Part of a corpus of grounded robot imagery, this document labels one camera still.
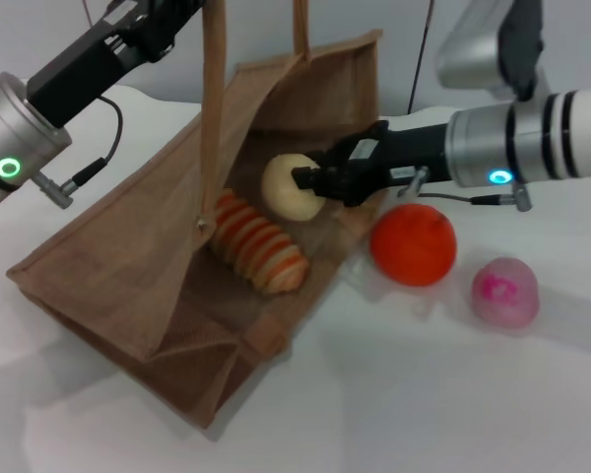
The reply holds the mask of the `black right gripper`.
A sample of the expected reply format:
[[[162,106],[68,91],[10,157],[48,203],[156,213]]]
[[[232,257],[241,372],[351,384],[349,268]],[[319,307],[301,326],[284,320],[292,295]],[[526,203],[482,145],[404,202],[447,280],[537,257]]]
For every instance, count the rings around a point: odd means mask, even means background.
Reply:
[[[305,155],[320,169],[295,168],[291,175],[300,190],[357,207],[379,190],[407,185],[414,172],[428,169],[430,182],[452,179],[445,157],[445,124],[393,131],[379,120],[364,131],[346,136],[328,150]]]

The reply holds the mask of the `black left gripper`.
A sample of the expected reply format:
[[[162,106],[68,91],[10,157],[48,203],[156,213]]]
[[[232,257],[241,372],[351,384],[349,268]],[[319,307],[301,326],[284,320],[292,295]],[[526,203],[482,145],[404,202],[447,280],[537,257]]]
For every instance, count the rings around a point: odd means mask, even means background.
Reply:
[[[207,0],[112,0],[88,31],[28,81],[27,100],[62,127],[125,75],[162,60]]]

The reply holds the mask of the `round beige egg yolk pastry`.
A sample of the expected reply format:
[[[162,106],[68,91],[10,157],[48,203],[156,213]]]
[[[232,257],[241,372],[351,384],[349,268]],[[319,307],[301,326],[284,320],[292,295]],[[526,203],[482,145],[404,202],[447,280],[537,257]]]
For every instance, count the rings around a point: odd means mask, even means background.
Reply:
[[[318,169],[311,158],[303,154],[282,154],[265,167],[261,192],[265,205],[279,217],[293,222],[312,220],[323,208],[326,199],[312,190],[299,189],[293,179],[296,168]]]

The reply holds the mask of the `orange striped long bread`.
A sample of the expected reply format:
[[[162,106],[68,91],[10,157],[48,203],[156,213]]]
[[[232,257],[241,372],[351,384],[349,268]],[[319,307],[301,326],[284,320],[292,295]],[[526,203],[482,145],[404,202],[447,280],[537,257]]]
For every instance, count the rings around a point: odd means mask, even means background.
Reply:
[[[236,276],[264,295],[297,290],[309,267],[292,237],[230,188],[217,201],[210,247]]]

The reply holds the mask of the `brown woven tote bag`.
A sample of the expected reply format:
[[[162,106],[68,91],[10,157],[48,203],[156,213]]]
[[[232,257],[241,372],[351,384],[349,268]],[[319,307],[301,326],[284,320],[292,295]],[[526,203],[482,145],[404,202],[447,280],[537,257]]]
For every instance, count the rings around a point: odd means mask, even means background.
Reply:
[[[212,0],[200,113],[8,273],[31,302],[200,428],[289,347],[381,204],[331,202],[308,223],[285,223],[309,263],[290,294],[263,296],[209,248],[223,188],[261,207],[270,159],[327,148],[378,117],[380,31],[313,48],[308,1],[293,0],[293,12],[293,51],[228,78],[225,0]]]

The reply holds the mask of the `round pink pastry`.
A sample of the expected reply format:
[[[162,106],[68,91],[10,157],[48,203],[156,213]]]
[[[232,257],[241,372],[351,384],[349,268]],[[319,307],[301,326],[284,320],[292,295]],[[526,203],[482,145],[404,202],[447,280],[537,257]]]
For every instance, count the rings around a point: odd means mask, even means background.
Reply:
[[[523,261],[500,257],[475,275],[471,288],[474,314],[503,329],[527,327],[540,311],[539,284]]]

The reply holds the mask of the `round orange toy fruit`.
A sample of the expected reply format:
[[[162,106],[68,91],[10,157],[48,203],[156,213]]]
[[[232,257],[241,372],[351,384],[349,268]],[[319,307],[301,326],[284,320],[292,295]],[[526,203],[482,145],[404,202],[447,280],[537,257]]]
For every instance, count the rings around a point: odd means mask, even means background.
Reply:
[[[385,276],[410,287],[427,287],[443,279],[457,255],[451,222],[423,204],[405,204],[385,213],[371,230],[368,246]]]

